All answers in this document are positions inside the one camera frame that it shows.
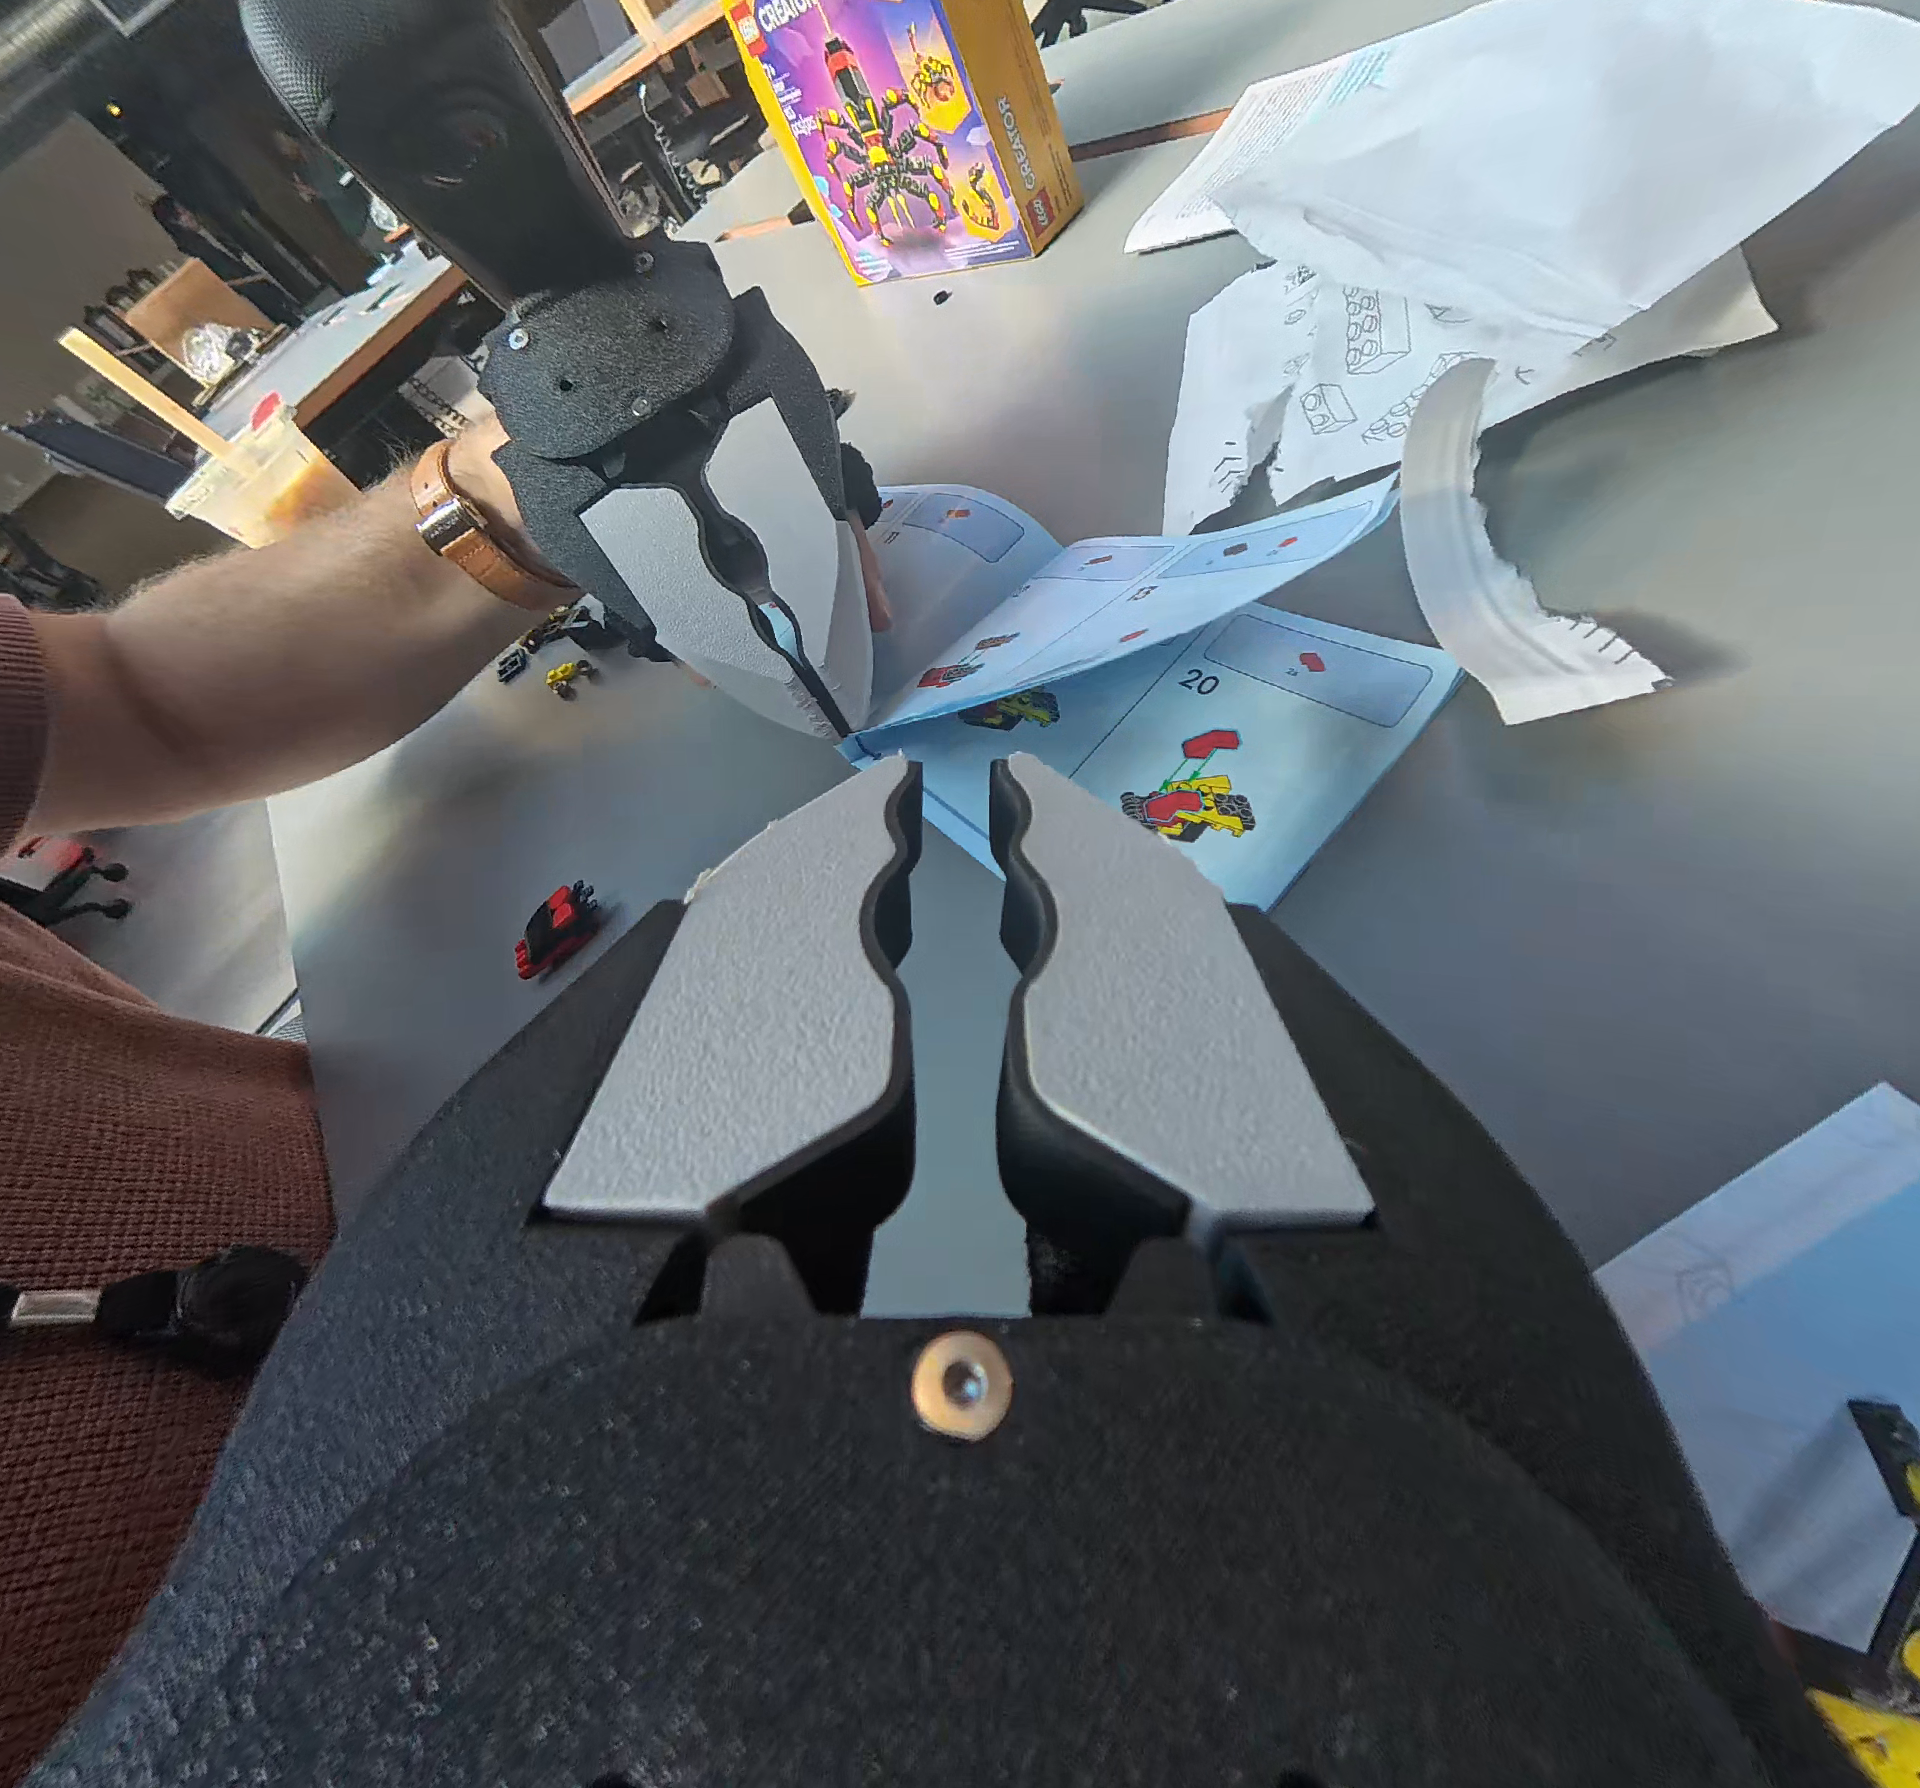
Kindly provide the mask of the crumpled white paper bag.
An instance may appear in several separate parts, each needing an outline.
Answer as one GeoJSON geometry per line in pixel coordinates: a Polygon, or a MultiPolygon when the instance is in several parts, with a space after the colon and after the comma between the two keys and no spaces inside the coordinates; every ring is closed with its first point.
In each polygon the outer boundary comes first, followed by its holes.
{"type": "Polygon", "coordinates": [[[1266,260],[1579,347],[1918,102],[1918,25],[1829,0],[1491,0],[1250,85],[1131,256],[1266,260]]]}

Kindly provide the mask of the office chair base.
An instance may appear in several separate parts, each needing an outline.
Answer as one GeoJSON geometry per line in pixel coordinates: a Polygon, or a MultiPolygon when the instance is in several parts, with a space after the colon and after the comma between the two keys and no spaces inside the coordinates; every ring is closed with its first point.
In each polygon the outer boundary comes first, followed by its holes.
{"type": "Polygon", "coordinates": [[[119,861],[104,859],[88,840],[34,836],[2,859],[2,905],[41,929],[87,914],[121,921],[131,913],[124,893],[100,893],[127,879],[119,861]]]}

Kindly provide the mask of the yellow black brick assembly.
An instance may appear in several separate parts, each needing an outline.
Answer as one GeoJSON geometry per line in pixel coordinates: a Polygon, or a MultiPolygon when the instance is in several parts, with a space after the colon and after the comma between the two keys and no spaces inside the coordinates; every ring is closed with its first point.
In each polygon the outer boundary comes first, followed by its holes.
{"type": "MultiPolygon", "coordinates": [[[[1847,1411],[1895,1513],[1918,1529],[1918,1435],[1895,1405],[1847,1398],[1847,1411]]],[[[1811,1704],[1872,1783],[1918,1783],[1918,1540],[1881,1604],[1866,1649],[1788,1632],[1811,1704]]]]}

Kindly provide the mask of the small black brick cluster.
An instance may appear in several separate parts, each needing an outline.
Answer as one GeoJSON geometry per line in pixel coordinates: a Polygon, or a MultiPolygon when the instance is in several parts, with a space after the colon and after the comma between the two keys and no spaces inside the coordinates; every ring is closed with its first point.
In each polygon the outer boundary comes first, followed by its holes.
{"type": "Polygon", "coordinates": [[[497,657],[494,677],[501,683],[510,683],[549,644],[601,652],[622,646],[622,630],[605,614],[595,611],[585,600],[577,602],[553,611],[518,637],[516,644],[497,657]]]}

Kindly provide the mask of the person's left forearm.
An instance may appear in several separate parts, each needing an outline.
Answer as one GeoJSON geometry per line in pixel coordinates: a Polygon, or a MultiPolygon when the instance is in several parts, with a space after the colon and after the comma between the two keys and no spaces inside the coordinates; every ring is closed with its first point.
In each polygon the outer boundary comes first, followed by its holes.
{"type": "Polygon", "coordinates": [[[2,602],[5,840],[296,790],[436,714],[528,624],[429,550],[393,476],[110,610],[2,602]]]}

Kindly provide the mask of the iced coffee plastic cup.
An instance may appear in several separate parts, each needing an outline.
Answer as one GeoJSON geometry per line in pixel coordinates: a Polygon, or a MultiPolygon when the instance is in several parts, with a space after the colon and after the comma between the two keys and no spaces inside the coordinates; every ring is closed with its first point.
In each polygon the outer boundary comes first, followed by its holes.
{"type": "Polygon", "coordinates": [[[361,490],[301,430],[270,392],[226,455],[208,455],[165,500],[179,521],[197,521],[248,550],[264,550],[347,511],[361,490]]]}

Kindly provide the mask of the purple yellow toy brick box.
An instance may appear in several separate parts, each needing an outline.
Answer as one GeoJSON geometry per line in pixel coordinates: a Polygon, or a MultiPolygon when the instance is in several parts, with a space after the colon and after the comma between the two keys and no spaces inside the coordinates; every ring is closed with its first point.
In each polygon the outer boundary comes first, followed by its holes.
{"type": "Polygon", "coordinates": [[[722,0],[857,287],[1040,256],[1086,195],[1024,0],[722,0]]]}

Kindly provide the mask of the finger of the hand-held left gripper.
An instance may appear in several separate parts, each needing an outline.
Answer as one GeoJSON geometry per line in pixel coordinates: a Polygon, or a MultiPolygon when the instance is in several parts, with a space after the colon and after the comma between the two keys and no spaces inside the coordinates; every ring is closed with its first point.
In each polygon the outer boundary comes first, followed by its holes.
{"type": "Polygon", "coordinates": [[[622,486],[580,516],[592,546],[652,622],[660,646],[749,713],[818,740],[844,719],[767,584],[729,578],[697,507],[669,486],[622,486]]]}
{"type": "Polygon", "coordinates": [[[717,507],[752,537],[762,581],[752,602],[830,735],[871,705],[873,642],[865,570],[850,525],[829,505],[777,400],[733,414],[707,463],[717,507]]]}

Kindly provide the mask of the person's brown sweater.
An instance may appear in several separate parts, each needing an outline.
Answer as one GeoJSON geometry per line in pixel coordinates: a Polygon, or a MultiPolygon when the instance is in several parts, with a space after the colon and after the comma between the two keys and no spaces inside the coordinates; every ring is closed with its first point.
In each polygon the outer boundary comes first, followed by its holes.
{"type": "MultiPolygon", "coordinates": [[[[308,1051],[163,1011],[2,910],[2,1257],[24,1292],[334,1233],[308,1051]]],[[[156,1596],[245,1375],[5,1332],[2,1779],[18,1783],[156,1596]]]]}

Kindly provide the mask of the brown leather wristwatch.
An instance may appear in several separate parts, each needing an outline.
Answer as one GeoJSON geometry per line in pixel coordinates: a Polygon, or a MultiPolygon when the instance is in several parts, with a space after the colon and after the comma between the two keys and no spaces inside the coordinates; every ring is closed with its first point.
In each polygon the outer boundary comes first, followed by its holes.
{"type": "Polygon", "coordinates": [[[440,439],[412,468],[412,518],[424,547],[516,610],[545,618],[579,602],[584,592],[577,584],[531,563],[499,531],[456,477],[454,451],[456,441],[440,439]]]}

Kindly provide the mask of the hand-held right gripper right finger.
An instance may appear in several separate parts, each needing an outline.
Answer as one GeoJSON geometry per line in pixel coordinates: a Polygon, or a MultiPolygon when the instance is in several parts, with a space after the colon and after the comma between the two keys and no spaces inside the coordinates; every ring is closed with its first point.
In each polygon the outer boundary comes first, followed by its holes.
{"type": "Polygon", "coordinates": [[[1094,1317],[1140,1249],[1348,1231],[1371,1186],[1193,861],[1033,753],[988,775],[1006,1017],[995,1157],[1034,1317],[1094,1317]]]}

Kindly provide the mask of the paper bag with brick drawings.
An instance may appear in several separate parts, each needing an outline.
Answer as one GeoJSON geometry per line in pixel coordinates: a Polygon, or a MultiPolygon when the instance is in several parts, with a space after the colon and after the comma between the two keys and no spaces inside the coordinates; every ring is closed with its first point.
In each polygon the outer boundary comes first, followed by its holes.
{"type": "Polygon", "coordinates": [[[1613,331],[1572,345],[1505,335],[1462,309],[1261,265],[1193,312],[1166,448],[1161,527],[1182,536],[1264,477],[1275,505],[1394,465],[1428,386],[1487,360],[1479,420],[1499,424],[1660,360],[1771,335],[1741,249],[1613,331]]]}

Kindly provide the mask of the blue instruction booklet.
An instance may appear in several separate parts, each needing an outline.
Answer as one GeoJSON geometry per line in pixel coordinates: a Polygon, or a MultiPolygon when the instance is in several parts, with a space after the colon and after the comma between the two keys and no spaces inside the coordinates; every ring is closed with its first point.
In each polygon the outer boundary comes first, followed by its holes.
{"type": "Polygon", "coordinates": [[[1916,1102],[1868,1088],[1596,1284],[1745,1586],[1871,1654],[1916,1571],[1916,1102]]]}
{"type": "Polygon", "coordinates": [[[990,767],[1026,751],[1266,910],[1458,681],[1441,648],[1272,602],[1396,507],[1383,472],[1242,527],[1063,546],[974,487],[883,487],[893,626],[843,753],[919,762],[926,821],[995,870],[990,767]]]}

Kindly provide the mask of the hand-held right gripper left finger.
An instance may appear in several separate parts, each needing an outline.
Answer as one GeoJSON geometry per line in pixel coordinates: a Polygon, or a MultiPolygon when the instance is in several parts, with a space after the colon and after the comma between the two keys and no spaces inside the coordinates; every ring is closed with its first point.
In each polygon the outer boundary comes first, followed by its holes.
{"type": "Polygon", "coordinates": [[[888,755],[702,876],[541,1205],[774,1240],[819,1311],[863,1303],[917,1172],[911,876],[920,769],[888,755]]]}

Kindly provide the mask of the torn white paper strip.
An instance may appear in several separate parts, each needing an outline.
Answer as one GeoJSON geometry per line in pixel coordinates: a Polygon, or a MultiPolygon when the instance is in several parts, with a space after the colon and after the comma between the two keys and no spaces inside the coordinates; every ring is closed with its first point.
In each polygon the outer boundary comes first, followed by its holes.
{"type": "Polygon", "coordinates": [[[1568,618],[1496,551],[1475,496],[1481,403],[1491,360],[1452,362],[1418,400],[1400,460],[1408,576],[1436,644],[1505,724],[1541,723],[1671,683],[1626,637],[1568,618]]]}

